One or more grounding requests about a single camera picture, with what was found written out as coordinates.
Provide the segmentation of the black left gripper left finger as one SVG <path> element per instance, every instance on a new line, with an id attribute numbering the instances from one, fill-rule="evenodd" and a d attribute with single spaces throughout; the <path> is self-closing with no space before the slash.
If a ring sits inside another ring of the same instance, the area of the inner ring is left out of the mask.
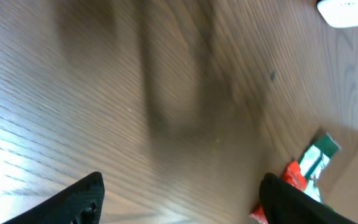
<path id="1" fill-rule="evenodd" d="M 92 172 L 4 224 L 98 224 L 104 193 L 102 173 Z"/>

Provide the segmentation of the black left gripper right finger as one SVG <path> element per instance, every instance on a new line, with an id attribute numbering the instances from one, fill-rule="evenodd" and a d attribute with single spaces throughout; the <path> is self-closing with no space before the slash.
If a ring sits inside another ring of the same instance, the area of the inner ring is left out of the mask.
<path id="1" fill-rule="evenodd" d="M 355 224 L 270 172 L 260 183 L 259 199 L 268 224 Z"/>

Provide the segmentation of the red snack bag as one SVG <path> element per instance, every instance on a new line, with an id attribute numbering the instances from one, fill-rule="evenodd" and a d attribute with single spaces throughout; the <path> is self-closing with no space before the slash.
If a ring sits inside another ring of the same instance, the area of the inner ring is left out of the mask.
<path id="1" fill-rule="evenodd" d="M 305 177 L 302 176 L 300 165 L 295 160 L 292 160 L 286 166 L 281 176 L 281 179 L 302 192 L 306 189 L 306 179 Z M 268 223 L 266 216 L 264 214 L 264 210 L 262 208 L 262 204 L 260 202 L 253 209 L 253 211 L 249 213 L 249 217 L 256 220 L 259 224 Z"/>

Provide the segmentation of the green white 3M package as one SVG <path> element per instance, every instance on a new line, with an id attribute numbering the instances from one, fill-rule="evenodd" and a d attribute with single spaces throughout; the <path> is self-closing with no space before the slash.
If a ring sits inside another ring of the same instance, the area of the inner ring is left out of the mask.
<path id="1" fill-rule="evenodd" d="M 317 181 L 339 150 L 341 150 L 340 145 L 328 133 L 324 133 L 312 140 L 298 159 L 301 175 L 306 179 L 306 187 L 303 191 L 319 203 L 323 201 Z"/>

